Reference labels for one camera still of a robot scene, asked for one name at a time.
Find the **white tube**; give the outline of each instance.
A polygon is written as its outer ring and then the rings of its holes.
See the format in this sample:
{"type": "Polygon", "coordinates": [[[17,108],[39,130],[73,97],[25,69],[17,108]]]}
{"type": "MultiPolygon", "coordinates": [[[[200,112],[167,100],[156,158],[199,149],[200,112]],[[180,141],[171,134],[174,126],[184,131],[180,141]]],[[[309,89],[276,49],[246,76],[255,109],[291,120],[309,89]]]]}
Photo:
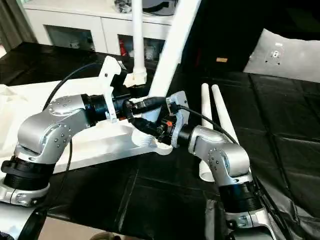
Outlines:
{"type": "MultiPolygon", "coordinates": [[[[212,120],[210,92],[209,85],[207,83],[203,83],[201,85],[201,113],[212,120]]],[[[204,119],[202,119],[202,126],[208,129],[213,129],[212,124],[204,119]]],[[[208,164],[203,160],[199,163],[199,177],[206,182],[215,181],[208,164]]]]}
{"type": "Polygon", "coordinates": [[[147,81],[147,71],[145,67],[142,9],[143,9],[142,0],[132,1],[133,52],[134,52],[133,80],[137,82],[137,84],[145,84],[147,81]]]}
{"type": "MultiPolygon", "coordinates": [[[[185,47],[201,0],[181,0],[178,2],[170,30],[162,50],[161,58],[152,81],[149,97],[166,97],[171,81],[185,47]]],[[[142,114],[142,118],[155,122],[160,108],[142,114]]],[[[135,129],[132,141],[141,147],[149,146],[152,136],[135,129]]]]}
{"type": "Polygon", "coordinates": [[[234,126],[232,125],[231,119],[228,114],[228,110],[226,108],[224,99],[221,95],[218,85],[213,85],[211,89],[212,89],[216,111],[219,116],[221,127],[224,130],[226,130],[231,135],[231,137],[233,137],[234,140],[236,140],[237,143],[239,143],[234,126]]]}

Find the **wire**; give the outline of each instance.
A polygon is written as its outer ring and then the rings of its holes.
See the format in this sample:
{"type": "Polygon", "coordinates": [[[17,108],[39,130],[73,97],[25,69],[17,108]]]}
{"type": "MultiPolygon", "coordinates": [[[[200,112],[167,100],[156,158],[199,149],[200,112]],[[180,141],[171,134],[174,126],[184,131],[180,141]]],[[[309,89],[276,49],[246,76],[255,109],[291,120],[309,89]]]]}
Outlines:
{"type": "MultiPolygon", "coordinates": [[[[101,63],[98,63],[98,62],[92,62],[92,63],[89,63],[89,64],[86,64],[82,67],[79,67],[78,69],[74,70],[73,72],[71,72],[69,75],[67,75],[63,80],[61,80],[56,86],[55,88],[52,90],[52,92],[50,93],[48,99],[46,100],[45,104],[44,104],[44,107],[42,109],[42,111],[44,111],[50,104],[50,102],[52,101],[53,97],[55,96],[55,94],[57,93],[57,91],[61,88],[61,86],[63,84],[65,84],[73,75],[75,75],[76,73],[78,72],[81,72],[82,70],[86,69],[86,68],[89,68],[89,67],[92,67],[92,66],[96,66],[96,65],[101,65],[101,63]]],[[[60,184],[60,189],[58,191],[58,193],[55,195],[55,198],[51,201],[50,204],[47,205],[46,209],[50,209],[52,208],[52,206],[54,205],[54,203],[58,200],[64,186],[65,186],[65,183],[67,181],[67,178],[68,178],[68,173],[69,173],[69,169],[70,169],[70,164],[71,164],[71,159],[72,159],[72,151],[73,151],[73,144],[72,144],[72,139],[70,139],[70,142],[69,142],[69,158],[68,158],[68,162],[66,164],[66,169],[65,169],[65,172],[64,172],[64,176],[62,178],[62,181],[61,181],[61,184],[60,184]]]]}
{"type": "Polygon", "coordinates": [[[218,132],[226,135],[230,140],[231,142],[233,142],[234,144],[238,144],[237,141],[226,131],[224,130],[222,127],[220,127],[218,124],[216,124],[214,121],[212,121],[211,119],[209,119],[208,117],[198,113],[197,111],[194,111],[186,106],[182,106],[182,105],[177,105],[177,107],[179,109],[183,109],[183,110],[186,110],[200,118],[203,118],[204,120],[208,121],[209,123],[211,123],[213,125],[213,128],[216,129],[218,132]]]}
{"type": "Polygon", "coordinates": [[[50,104],[50,102],[52,101],[52,98],[54,97],[54,95],[57,93],[57,91],[59,90],[59,88],[61,88],[61,86],[66,83],[66,81],[68,81],[68,80],[69,80],[73,75],[75,75],[76,73],[78,73],[78,72],[80,72],[80,71],[82,71],[82,70],[84,70],[84,69],[86,69],[86,68],[88,68],[88,67],[95,66],[95,65],[100,65],[100,63],[98,63],[98,62],[92,62],[92,63],[89,63],[89,64],[84,65],[84,66],[82,66],[82,67],[79,67],[78,69],[76,69],[76,70],[74,70],[73,72],[71,72],[68,76],[66,76],[62,81],[60,81],[60,82],[57,84],[57,86],[55,86],[55,88],[54,88],[54,89],[52,90],[52,92],[50,93],[48,99],[46,100],[46,102],[45,102],[45,104],[44,104],[44,107],[43,107],[42,111],[45,110],[45,109],[49,106],[49,104],[50,104]]]}
{"type": "MultiPolygon", "coordinates": [[[[212,121],[208,117],[206,117],[206,116],[200,114],[199,112],[194,111],[186,106],[177,105],[177,107],[178,107],[178,109],[186,110],[186,111],[208,121],[209,123],[211,123],[213,125],[214,129],[216,129],[218,132],[226,135],[234,144],[238,144],[237,141],[226,130],[224,130],[221,126],[219,126],[217,123],[215,123],[214,121],[212,121]]],[[[252,175],[252,176],[253,176],[253,182],[256,185],[256,187],[258,188],[258,190],[262,189],[263,194],[266,196],[267,200],[270,202],[271,206],[274,208],[274,211],[273,211],[271,209],[270,205],[267,203],[267,201],[262,196],[260,196],[260,199],[263,202],[263,204],[265,205],[265,207],[267,208],[267,211],[272,215],[274,221],[277,223],[279,228],[282,229],[282,232],[284,232],[287,235],[286,239],[293,240],[290,229],[289,229],[285,219],[281,215],[281,212],[280,212],[278,206],[276,205],[276,203],[274,202],[272,197],[269,195],[269,193],[267,192],[265,187],[262,185],[261,181],[256,176],[254,176],[254,175],[252,175]]]]}

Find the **white shelf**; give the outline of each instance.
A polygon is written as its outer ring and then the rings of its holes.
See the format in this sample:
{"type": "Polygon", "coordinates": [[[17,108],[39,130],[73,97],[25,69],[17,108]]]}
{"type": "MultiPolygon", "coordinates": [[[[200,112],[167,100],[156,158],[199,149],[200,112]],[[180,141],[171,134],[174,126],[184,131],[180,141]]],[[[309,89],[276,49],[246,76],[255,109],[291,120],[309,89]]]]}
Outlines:
{"type": "MultiPolygon", "coordinates": [[[[115,10],[114,0],[31,0],[23,4],[23,7],[29,10],[132,20],[131,13],[119,13],[115,10]]],[[[172,19],[173,16],[143,15],[145,23],[171,25],[172,19]]]]}

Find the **black tablecloth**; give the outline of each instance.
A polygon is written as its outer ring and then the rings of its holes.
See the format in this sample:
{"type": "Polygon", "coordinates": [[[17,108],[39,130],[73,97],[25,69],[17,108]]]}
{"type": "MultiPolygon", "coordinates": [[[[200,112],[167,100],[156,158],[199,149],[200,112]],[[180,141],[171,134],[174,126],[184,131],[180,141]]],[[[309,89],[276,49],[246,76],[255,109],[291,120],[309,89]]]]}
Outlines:
{"type": "MultiPolygon", "coordinates": [[[[0,59],[0,84],[61,80],[86,63],[103,61],[105,55],[23,43],[0,59]]],[[[147,63],[150,76],[155,67],[147,63]]],[[[97,67],[76,78],[98,73],[97,67]]],[[[206,77],[178,71],[169,94],[184,90],[189,107],[201,111],[202,83],[219,85],[252,169],[295,239],[320,239],[320,84],[246,73],[206,77]]],[[[212,112],[217,120],[214,106],[212,112]]],[[[190,117],[191,125],[200,123],[190,117]]],[[[214,183],[199,179],[198,167],[199,159],[178,148],[167,156],[148,153],[75,169],[49,215],[144,239],[204,239],[207,201],[219,203],[220,198],[214,183]]],[[[62,177],[60,173],[51,178],[49,198],[57,193],[62,177]]],[[[222,239],[223,214],[220,204],[216,206],[215,235],[222,239]]]]}

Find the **white cabinet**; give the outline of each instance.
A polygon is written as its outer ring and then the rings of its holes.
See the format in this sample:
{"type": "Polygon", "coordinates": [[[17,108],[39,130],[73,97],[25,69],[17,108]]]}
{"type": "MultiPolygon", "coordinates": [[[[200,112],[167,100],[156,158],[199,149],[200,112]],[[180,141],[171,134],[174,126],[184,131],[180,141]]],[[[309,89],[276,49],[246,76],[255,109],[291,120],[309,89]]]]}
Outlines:
{"type": "Polygon", "coordinates": [[[26,9],[25,12],[40,44],[52,45],[47,26],[58,26],[90,31],[95,51],[108,52],[101,18],[98,16],[33,9],[26,9]]]}
{"type": "MultiPolygon", "coordinates": [[[[120,55],[119,36],[133,35],[133,22],[114,18],[102,18],[102,26],[105,36],[106,47],[110,54],[120,55]]],[[[143,23],[143,37],[148,39],[166,40],[170,25],[143,23]]]]}
{"type": "MultiPolygon", "coordinates": [[[[40,44],[73,48],[79,44],[81,49],[120,55],[119,36],[132,42],[132,14],[116,12],[114,0],[31,0],[23,8],[40,44]],[[86,43],[84,39],[89,38],[91,42],[86,43]]],[[[156,49],[152,51],[157,54],[155,60],[172,19],[147,14],[142,17],[143,36],[151,42],[148,52],[156,49]]]]}

